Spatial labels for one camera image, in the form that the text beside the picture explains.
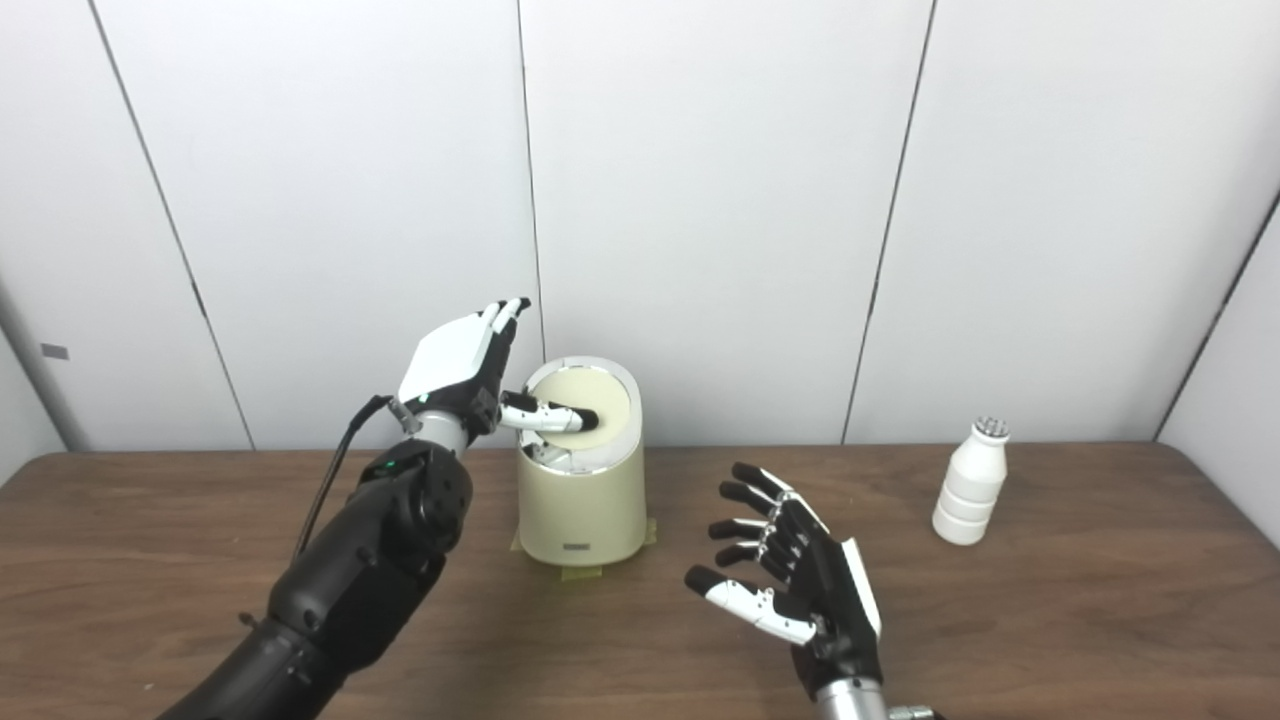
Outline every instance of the white wall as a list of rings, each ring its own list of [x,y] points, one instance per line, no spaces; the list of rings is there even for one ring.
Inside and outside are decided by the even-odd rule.
[[[598,354],[653,445],[841,439],[928,0],[97,5],[227,373],[91,6],[6,4],[0,320],[73,446],[247,447],[229,374],[332,447],[515,293],[508,387]],[[1149,438],[1280,187],[1276,27],[938,4],[844,439]]]
[[[835,443],[929,3],[521,3],[547,352],[655,445]]]
[[[63,450],[45,406],[0,333],[0,486],[28,460]]]
[[[257,447],[330,447],[422,334],[536,297],[515,1],[99,8]]]
[[[1280,546],[1280,214],[1272,217],[1160,441]]]
[[[940,3],[846,441],[1151,439],[1280,187],[1276,28]]]
[[[0,4],[0,310],[73,447],[248,446],[83,0]]]

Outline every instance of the robot finger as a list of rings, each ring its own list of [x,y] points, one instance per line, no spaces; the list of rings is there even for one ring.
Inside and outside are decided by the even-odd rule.
[[[750,486],[730,480],[721,483],[721,497],[724,500],[742,502],[765,518],[771,518],[778,507],[777,503],[763,492]]]
[[[772,588],[727,578],[710,568],[694,565],[685,585],[712,605],[722,607],[755,628],[794,644],[805,644],[818,634],[806,603]]]
[[[795,564],[804,548],[791,543],[782,533],[772,532],[764,538],[765,552],[778,561]]]
[[[492,325],[493,319],[498,316],[499,310],[502,310],[502,304],[490,302],[484,310],[480,311],[480,320],[486,325]]]
[[[755,560],[760,555],[760,543],[739,542],[716,553],[716,566],[728,568],[745,560]]]
[[[773,501],[780,501],[783,495],[795,492],[791,486],[783,483],[773,473],[755,465],[748,465],[746,462],[735,462],[731,474],[733,478],[769,496]]]
[[[728,538],[741,538],[758,541],[760,536],[764,534],[764,528],[768,523],[764,520],[742,520],[735,518],[733,520],[721,520],[719,523],[712,523],[707,528],[707,534],[712,539],[728,539]]]
[[[493,319],[493,332],[502,333],[507,329],[507,324],[520,316],[520,313],[529,307],[530,302],[527,297],[513,297],[503,304],[502,310]]]
[[[782,584],[785,585],[791,584],[791,568],[787,568],[785,564],[778,562],[777,560],[773,559],[772,555],[769,553],[762,555],[758,559],[758,562],[760,564],[760,568],[764,568],[765,573],[777,578],[778,582],[781,582]]]
[[[808,547],[809,536],[800,527],[800,523],[796,521],[794,512],[787,510],[787,503],[783,502],[782,505],[783,507],[778,512],[777,519],[773,520],[774,532],[782,536],[792,547]]]
[[[831,530],[818,519],[818,515],[809,507],[801,497],[790,498],[778,510],[778,518],[786,518],[785,523],[791,528],[797,538],[806,538],[803,542],[808,546],[814,536],[829,536]]]

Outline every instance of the robotic hand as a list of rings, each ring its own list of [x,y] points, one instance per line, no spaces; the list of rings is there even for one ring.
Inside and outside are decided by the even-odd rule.
[[[312,720],[351,673],[381,657],[435,585],[462,534],[471,478],[460,457],[499,423],[590,429],[595,414],[503,396],[527,299],[494,302],[428,334],[396,397],[351,421],[298,551],[248,637],[160,720]],[[346,506],[307,543],[324,489],[356,430],[389,406],[406,439],[369,464]]]
[[[447,447],[463,447],[498,424],[547,432],[580,432],[599,425],[595,413],[513,392],[502,392],[503,372],[516,337],[516,318],[529,299],[494,302],[480,313],[442,325],[417,343],[392,411],[411,436],[429,434]],[[461,430],[457,432],[458,419]]]
[[[881,616],[858,543],[842,543],[791,486],[737,462],[739,482],[721,483],[722,497],[742,502],[764,520],[722,520],[712,539],[737,538],[716,555],[721,568],[750,560],[783,585],[760,588],[695,565],[685,584],[712,603],[790,643],[796,674],[822,720],[937,717],[927,707],[887,710],[881,694]]]

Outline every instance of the robot fingertip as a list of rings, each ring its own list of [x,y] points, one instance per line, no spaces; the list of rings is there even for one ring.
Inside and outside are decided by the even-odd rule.
[[[685,585],[703,597],[724,580],[728,580],[726,575],[701,565],[694,565],[685,573]]]
[[[595,410],[584,410],[579,407],[575,410],[575,413],[577,413],[582,418],[584,433],[586,430],[594,430],[595,428],[600,427],[600,416],[595,413]]]

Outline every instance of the bottle cap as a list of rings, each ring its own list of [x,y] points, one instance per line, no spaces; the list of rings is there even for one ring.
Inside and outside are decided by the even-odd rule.
[[[970,434],[986,445],[1005,445],[1009,442],[1009,423],[983,415],[973,421]]]
[[[941,506],[933,509],[933,529],[938,536],[952,544],[973,544],[987,533],[986,520],[970,523],[952,518]]]

